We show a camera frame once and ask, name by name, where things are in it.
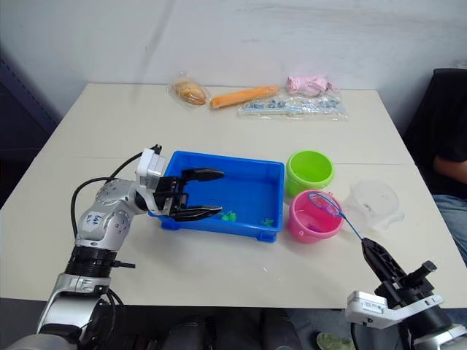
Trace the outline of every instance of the carrot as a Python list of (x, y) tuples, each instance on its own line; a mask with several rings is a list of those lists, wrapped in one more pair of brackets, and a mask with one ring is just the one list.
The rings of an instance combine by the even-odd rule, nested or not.
[(216, 96), (211, 100), (212, 108), (220, 108), (240, 104), (254, 100), (255, 98), (274, 96), (279, 92), (279, 87), (276, 85), (267, 85), (255, 87), (254, 89), (242, 90), (236, 93), (228, 93), (226, 95)]

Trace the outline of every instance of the sticker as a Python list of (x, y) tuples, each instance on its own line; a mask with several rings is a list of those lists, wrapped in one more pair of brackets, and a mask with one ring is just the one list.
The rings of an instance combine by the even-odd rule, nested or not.
[(86, 232), (93, 232), (101, 223), (105, 213), (90, 211), (82, 221), (81, 228)]

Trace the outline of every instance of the blue plastic tray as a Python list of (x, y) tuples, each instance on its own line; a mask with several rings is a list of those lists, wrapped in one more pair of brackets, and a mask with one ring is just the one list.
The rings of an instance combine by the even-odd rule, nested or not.
[[(223, 212), (191, 222), (157, 217), (162, 228), (189, 228), (276, 241), (277, 232), (282, 229), (284, 164), (176, 151), (165, 176), (180, 176), (182, 170), (189, 168), (215, 168), (224, 172), (222, 179), (192, 181), (185, 186), (189, 206), (222, 206)], [(236, 214), (235, 222), (222, 220), (222, 214), (230, 211)]]

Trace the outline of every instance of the green bucket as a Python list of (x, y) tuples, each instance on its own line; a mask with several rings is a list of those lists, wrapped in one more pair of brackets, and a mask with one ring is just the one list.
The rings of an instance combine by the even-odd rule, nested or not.
[(328, 186), (333, 175), (333, 164), (323, 153), (298, 151), (287, 161), (285, 189), (290, 197), (295, 197), (300, 192)]

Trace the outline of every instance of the pink plastic bucket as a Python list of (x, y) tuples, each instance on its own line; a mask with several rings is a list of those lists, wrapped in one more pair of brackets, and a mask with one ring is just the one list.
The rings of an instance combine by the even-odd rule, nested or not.
[[(342, 217), (333, 217), (327, 211), (315, 206), (309, 199), (309, 193), (328, 193), (308, 190), (293, 199), (289, 208), (289, 231), (301, 243), (314, 243), (336, 235), (344, 223)], [(332, 196), (339, 209), (341, 205)]]

